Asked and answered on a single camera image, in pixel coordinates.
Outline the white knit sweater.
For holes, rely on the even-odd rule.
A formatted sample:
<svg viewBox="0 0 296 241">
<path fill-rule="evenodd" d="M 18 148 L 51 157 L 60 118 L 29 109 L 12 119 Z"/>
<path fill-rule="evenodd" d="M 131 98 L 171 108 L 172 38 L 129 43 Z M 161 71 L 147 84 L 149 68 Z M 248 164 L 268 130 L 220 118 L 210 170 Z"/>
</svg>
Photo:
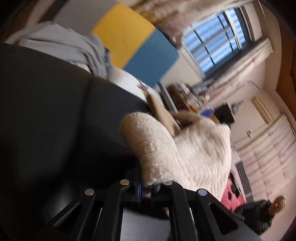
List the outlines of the white knit sweater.
<svg viewBox="0 0 296 241">
<path fill-rule="evenodd" d="M 123 118 L 120 131 L 139 159 L 144 186 L 175 181 L 193 191 L 204 188 L 221 200 L 231 168 L 228 125 L 196 115 L 173 137 L 157 119 L 138 112 Z"/>
</svg>

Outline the pink spotted cloth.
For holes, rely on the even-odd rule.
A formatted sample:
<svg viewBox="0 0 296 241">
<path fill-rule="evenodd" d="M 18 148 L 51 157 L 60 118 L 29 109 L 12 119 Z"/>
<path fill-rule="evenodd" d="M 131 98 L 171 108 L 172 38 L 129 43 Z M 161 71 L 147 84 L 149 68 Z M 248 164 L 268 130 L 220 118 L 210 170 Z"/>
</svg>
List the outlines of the pink spotted cloth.
<svg viewBox="0 0 296 241">
<path fill-rule="evenodd" d="M 245 197 L 232 170 L 229 173 L 227 185 L 221 198 L 221 203 L 231 212 L 234 212 L 237 207 L 246 203 Z"/>
</svg>

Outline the person in black jacket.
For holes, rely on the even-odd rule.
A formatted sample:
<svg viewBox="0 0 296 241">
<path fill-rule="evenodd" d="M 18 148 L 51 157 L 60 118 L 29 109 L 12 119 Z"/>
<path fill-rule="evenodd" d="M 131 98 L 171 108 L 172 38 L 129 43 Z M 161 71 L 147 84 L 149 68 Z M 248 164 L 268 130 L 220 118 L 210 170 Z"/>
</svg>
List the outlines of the person in black jacket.
<svg viewBox="0 0 296 241">
<path fill-rule="evenodd" d="M 233 214 L 257 235 L 261 235 L 271 227 L 275 215 L 284 209 L 286 200 L 284 195 L 279 195 L 273 202 L 270 200 L 249 202 L 238 206 Z"/>
</svg>

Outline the beige garment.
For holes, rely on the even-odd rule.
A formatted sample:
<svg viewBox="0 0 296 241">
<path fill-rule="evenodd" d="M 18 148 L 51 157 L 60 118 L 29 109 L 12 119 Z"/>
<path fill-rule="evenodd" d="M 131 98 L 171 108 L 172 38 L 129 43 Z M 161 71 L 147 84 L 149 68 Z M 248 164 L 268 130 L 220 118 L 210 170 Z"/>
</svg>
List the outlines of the beige garment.
<svg viewBox="0 0 296 241">
<path fill-rule="evenodd" d="M 152 94 L 147 94 L 147 103 L 152 110 L 154 117 L 168 130 L 172 137 L 178 135 L 181 131 L 176 121 L 182 123 L 194 123 L 200 116 L 189 110 L 181 110 L 177 113 L 168 111 Z"/>
</svg>

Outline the black computer monitor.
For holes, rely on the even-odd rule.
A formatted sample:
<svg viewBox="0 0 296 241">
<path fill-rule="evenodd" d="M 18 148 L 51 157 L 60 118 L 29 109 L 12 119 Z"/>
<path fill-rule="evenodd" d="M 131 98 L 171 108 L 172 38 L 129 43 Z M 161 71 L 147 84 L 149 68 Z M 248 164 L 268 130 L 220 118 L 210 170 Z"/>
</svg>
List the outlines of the black computer monitor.
<svg viewBox="0 0 296 241">
<path fill-rule="evenodd" d="M 228 106 L 228 104 L 223 104 L 218 108 L 214 109 L 214 115 L 218 119 L 220 123 L 227 124 L 231 126 L 233 123 L 235 123 L 232 112 Z"/>
</svg>

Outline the cluttered wooden desk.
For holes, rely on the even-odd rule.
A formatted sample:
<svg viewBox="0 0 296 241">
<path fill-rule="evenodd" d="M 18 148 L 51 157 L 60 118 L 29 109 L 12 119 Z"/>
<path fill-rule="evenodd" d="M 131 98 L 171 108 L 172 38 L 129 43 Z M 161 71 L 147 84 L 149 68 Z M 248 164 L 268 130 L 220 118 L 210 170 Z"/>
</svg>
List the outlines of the cluttered wooden desk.
<svg viewBox="0 0 296 241">
<path fill-rule="evenodd" d="M 170 85 L 165 90 L 168 92 L 166 95 L 169 98 L 167 102 L 169 110 L 176 113 L 181 110 L 188 110 L 208 117 L 214 123 L 220 123 L 215 117 L 214 109 L 208 105 L 204 97 L 195 96 L 189 89 L 180 90 L 176 85 Z"/>
</svg>

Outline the white pillow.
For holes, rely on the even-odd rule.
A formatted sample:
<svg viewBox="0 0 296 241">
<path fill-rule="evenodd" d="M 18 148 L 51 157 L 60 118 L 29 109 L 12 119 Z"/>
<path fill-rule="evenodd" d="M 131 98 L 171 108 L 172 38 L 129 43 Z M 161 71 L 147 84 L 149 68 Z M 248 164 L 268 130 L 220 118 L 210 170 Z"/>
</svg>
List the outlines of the white pillow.
<svg viewBox="0 0 296 241">
<path fill-rule="evenodd" d="M 164 105 L 162 98 L 157 91 L 122 69 L 113 67 L 109 73 L 108 80 L 145 102 L 147 102 L 146 94 L 150 93 L 151 95 L 154 95 L 162 105 Z"/>
</svg>

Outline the orange wooden wardrobe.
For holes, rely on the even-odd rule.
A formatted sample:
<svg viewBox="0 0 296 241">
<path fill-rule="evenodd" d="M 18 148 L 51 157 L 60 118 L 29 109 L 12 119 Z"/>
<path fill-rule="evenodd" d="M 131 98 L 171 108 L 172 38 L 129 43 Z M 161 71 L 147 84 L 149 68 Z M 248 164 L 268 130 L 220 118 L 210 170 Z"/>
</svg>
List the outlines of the orange wooden wardrobe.
<svg viewBox="0 0 296 241">
<path fill-rule="evenodd" d="M 276 91 L 295 118 L 295 43 L 282 20 L 278 21 L 281 37 L 281 67 Z"/>
</svg>

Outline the light grey-blue garment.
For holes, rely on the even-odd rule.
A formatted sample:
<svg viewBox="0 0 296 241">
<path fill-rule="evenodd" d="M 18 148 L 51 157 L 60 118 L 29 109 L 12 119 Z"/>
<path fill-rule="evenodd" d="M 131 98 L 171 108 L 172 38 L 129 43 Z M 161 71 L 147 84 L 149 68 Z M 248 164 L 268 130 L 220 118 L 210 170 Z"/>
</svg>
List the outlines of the light grey-blue garment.
<svg viewBox="0 0 296 241">
<path fill-rule="evenodd" d="M 111 52 L 99 37 L 80 35 L 52 22 L 19 30 L 5 42 L 46 53 L 104 79 L 108 79 L 112 70 Z"/>
</svg>

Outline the window with bars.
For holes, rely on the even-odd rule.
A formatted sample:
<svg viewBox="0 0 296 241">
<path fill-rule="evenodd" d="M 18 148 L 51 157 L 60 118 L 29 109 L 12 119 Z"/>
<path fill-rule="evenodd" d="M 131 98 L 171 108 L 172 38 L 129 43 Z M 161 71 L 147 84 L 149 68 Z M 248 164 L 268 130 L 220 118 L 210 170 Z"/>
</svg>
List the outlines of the window with bars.
<svg viewBox="0 0 296 241">
<path fill-rule="evenodd" d="M 230 8 L 186 29 L 182 54 L 201 79 L 226 66 L 253 42 L 244 7 Z"/>
</svg>

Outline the grey yellow blue headboard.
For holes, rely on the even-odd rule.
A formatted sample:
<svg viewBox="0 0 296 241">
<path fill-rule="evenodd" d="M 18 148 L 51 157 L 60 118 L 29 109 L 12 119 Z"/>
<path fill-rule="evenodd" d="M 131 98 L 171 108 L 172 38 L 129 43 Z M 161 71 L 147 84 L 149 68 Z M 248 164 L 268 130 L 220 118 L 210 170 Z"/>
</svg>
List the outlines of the grey yellow blue headboard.
<svg viewBox="0 0 296 241">
<path fill-rule="evenodd" d="M 117 1 L 66 1 L 53 21 L 94 34 L 111 52 L 111 63 L 154 86 L 179 58 L 177 49 L 153 24 Z"/>
</svg>

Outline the beige patterned curtain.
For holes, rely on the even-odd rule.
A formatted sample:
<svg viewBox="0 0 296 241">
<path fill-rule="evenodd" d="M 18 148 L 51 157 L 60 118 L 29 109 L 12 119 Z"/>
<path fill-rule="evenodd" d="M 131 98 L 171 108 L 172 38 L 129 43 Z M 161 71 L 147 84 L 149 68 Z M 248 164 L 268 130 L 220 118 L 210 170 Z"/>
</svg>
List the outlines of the beige patterned curtain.
<svg viewBox="0 0 296 241">
<path fill-rule="evenodd" d="M 180 47 L 186 27 L 244 3 L 247 1 L 140 1 L 132 9 L 159 28 L 174 46 Z M 271 41 L 268 38 L 260 39 L 238 60 L 232 61 L 230 67 L 215 75 L 215 82 L 206 93 L 208 102 L 214 104 L 220 101 L 272 53 Z"/>
</svg>

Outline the wall air conditioner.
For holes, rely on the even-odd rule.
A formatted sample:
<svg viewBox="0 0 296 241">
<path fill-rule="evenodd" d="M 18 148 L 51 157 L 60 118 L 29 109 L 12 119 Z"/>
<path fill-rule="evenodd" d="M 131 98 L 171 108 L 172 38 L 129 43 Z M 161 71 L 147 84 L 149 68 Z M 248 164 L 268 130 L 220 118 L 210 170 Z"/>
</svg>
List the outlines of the wall air conditioner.
<svg viewBox="0 0 296 241">
<path fill-rule="evenodd" d="M 251 102 L 260 114 L 260 116 L 262 117 L 262 119 L 264 120 L 264 122 L 266 124 L 270 124 L 273 121 L 274 117 L 272 113 L 269 111 L 266 104 L 263 102 L 263 100 L 259 97 L 254 97 Z"/>
</svg>

